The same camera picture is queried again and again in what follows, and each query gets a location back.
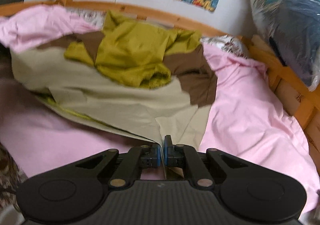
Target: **bed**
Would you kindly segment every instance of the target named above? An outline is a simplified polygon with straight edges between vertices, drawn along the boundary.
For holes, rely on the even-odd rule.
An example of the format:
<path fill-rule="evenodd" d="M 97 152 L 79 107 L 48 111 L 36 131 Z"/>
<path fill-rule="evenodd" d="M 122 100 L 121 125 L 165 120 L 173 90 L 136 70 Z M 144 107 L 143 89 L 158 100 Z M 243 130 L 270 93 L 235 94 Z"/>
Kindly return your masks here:
<path fill-rule="evenodd" d="M 178 15 L 173 15 L 150 8 L 108 2 L 56 0 L 13 3 L 0 6 L 0 16 L 11 16 L 23 9 L 40 4 L 49 6 L 61 5 L 66 8 L 87 9 L 94 11 L 113 10 L 119 11 L 130 17 L 135 17 L 137 20 L 155 23 L 166 28 L 200 30 L 202 35 L 207 37 L 226 35 L 226 33 L 223 33 L 210 26 L 180 17 Z M 268 46 L 263 44 L 261 41 L 249 40 L 244 37 L 238 38 L 246 45 L 252 59 L 260 61 L 267 66 L 269 88 L 281 101 L 285 111 L 289 115 L 294 116 L 303 129 L 308 140 L 309 154 L 319 172 L 320 152 L 318 148 L 320 148 L 320 140 L 318 137 L 320 135 L 320 87 L 318 87 L 314 92 L 309 92 L 308 88 L 298 79 L 298 77 L 290 68 L 282 66 L 282 64 L 270 51 Z M 127 146 L 124 150 L 132 146 L 130 142 L 124 141 L 124 143 Z"/>

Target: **beige cloth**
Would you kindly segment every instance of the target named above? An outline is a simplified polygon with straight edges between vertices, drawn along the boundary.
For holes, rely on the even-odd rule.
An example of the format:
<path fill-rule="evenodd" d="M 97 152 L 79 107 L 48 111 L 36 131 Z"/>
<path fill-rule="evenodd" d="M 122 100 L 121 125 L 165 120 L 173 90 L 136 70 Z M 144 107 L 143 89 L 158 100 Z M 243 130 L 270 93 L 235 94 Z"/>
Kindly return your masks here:
<path fill-rule="evenodd" d="M 64 52 L 64 48 L 51 47 L 12 53 L 14 77 L 31 91 L 51 94 L 62 108 L 97 121 L 74 116 L 39 98 L 67 119 L 161 146 L 164 136 L 170 134 L 174 144 L 198 148 L 210 105 L 191 106 L 177 78 L 155 90 L 122 86 L 93 67 L 66 60 Z"/>

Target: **ribbed black surface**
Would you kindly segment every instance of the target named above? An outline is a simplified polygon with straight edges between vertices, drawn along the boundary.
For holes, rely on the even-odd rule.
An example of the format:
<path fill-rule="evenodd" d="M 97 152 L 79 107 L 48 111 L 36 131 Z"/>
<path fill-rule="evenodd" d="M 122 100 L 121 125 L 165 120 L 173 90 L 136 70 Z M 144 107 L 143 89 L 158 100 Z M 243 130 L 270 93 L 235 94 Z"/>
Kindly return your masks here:
<path fill-rule="evenodd" d="M 25 225 L 36 225 L 28 221 Z M 187 181 L 136 181 L 112 192 L 92 216 L 74 225 L 245 225 L 231 215 L 212 192 L 194 189 Z M 283 223 L 300 224 L 298 221 Z"/>

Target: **brown cloth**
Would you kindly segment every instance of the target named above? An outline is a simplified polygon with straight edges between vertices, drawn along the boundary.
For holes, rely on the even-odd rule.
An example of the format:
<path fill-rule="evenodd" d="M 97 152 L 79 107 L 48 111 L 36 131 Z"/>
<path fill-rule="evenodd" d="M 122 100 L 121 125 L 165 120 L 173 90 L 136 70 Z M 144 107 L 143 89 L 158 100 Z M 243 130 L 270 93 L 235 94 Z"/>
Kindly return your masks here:
<path fill-rule="evenodd" d="M 102 33 L 101 31 L 85 34 L 71 34 L 38 46 L 37 48 L 46 49 L 49 47 L 63 47 L 67 49 L 72 42 L 83 42 L 88 54 L 95 62 L 97 58 L 98 47 L 103 38 L 104 33 Z"/>
<path fill-rule="evenodd" d="M 172 75 L 178 77 L 182 90 L 190 94 L 191 105 L 202 107 L 213 104 L 218 78 L 203 55 L 202 45 L 191 53 L 165 56 L 163 63 Z"/>

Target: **yellow-green cloth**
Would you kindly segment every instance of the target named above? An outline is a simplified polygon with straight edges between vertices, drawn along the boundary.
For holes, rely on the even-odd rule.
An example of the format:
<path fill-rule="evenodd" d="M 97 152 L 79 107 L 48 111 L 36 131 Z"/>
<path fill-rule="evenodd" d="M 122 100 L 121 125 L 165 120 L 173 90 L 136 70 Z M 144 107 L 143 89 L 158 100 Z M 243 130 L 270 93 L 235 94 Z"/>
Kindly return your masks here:
<path fill-rule="evenodd" d="M 187 53 L 200 44 L 199 31 L 165 30 L 109 11 L 103 26 L 104 39 L 96 61 L 85 53 L 83 43 L 72 43 L 64 56 L 90 66 L 123 85 L 158 88 L 171 80 L 162 63 L 164 55 Z"/>

